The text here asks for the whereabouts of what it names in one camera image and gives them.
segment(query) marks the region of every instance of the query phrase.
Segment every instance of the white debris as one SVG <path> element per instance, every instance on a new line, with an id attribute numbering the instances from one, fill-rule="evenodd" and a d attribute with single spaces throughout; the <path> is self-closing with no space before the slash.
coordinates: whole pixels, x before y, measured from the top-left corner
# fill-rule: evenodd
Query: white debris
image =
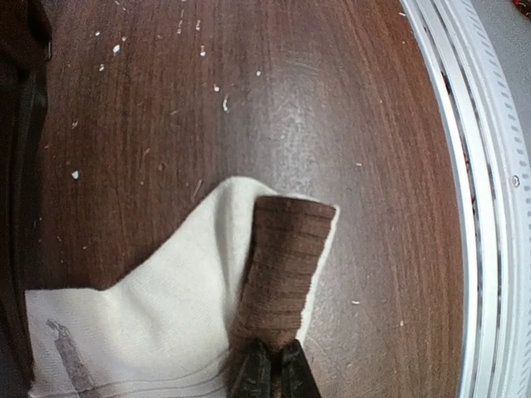
<path id="1" fill-rule="evenodd" d="M 196 196 L 199 193 L 199 189 L 201 189 L 201 185 L 202 185 L 202 179 L 200 178 L 199 181 L 197 181 L 196 189 L 193 190 L 192 201 L 196 200 Z"/>
<path id="2" fill-rule="evenodd" d="M 229 95 L 230 95 L 230 94 L 225 95 L 225 98 L 223 99 L 223 110 L 224 110 L 225 112 L 228 112 L 228 111 L 229 111 L 229 107 L 228 107 Z"/>

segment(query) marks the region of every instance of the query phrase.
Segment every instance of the sock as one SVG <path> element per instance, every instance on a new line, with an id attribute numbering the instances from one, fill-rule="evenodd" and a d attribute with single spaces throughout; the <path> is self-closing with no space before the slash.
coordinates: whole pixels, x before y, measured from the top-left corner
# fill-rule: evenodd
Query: sock
<path id="1" fill-rule="evenodd" d="M 259 338 L 275 357 L 295 339 L 335 212 L 304 199 L 256 200 L 248 273 L 231 330 L 236 352 L 245 354 Z"/>

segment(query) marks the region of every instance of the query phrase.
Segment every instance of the wooden table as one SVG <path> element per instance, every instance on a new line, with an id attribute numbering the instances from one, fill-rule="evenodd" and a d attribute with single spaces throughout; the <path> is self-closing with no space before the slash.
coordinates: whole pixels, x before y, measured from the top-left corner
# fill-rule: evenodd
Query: wooden table
<path id="1" fill-rule="evenodd" d="M 41 263 L 28 287 L 109 287 L 221 180 L 252 176 L 341 206 L 307 342 L 324 397 L 455 396 L 455 188 L 397 0 L 48 8 Z"/>

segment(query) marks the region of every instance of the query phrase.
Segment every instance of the dark object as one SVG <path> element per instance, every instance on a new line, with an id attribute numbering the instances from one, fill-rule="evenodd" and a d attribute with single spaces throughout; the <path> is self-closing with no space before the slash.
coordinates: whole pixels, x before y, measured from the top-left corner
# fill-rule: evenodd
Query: dark object
<path id="1" fill-rule="evenodd" d="M 299 340 L 282 351 L 282 396 L 321 398 Z"/>
<path id="2" fill-rule="evenodd" d="M 270 398 L 271 359 L 260 340 L 251 344 L 229 398 Z"/>
<path id="3" fill-rule="evenodd" d="M 513 0 L 513 3 L 521 13 L 531 18 L 531 0 Z"/>
<path id="4" fill-rule="evenodd" d="M 0 15 L 0 396 L 27 396 L 32 378 L 20 265 L 37 252 L 37 240 L 31 240 L 32 233 L 37 235 L 30 217 L 38 211 L 32 185 L 46 115 L 45 64 L 50 57 L 50 24 L 38 0 L 4 1 Z"/>
<path id="5" fill-rule="evenodd" d="M 253 342 L 229 398 L 270 398 L 271 364 L 266 345 L 260 340 Z M 298 340 L 282 350 L 280 366 L 283 398 L 321 397 Z"/>

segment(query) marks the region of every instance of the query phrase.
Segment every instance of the fabric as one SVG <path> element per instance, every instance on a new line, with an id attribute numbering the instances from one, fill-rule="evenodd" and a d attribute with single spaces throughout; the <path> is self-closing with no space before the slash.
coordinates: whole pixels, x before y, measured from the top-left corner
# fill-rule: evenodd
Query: fabric
<path id="1" fill-rule="evenodd" d="M 250 178 L 216 188 L 148 260 L 114 287 L 28 291 L 30 397 L 224 397 L 257 198 Z M 300 315 L 304 342 L 332 227 Z"/>
<path id="2" fill-rule="evenodd" d="M 275 356 L 296 337 L 335 212 L 302 199 L 256 200 L 251 262 L 231 330 L 235 349 L 245 353 L 259 338 Z"/>

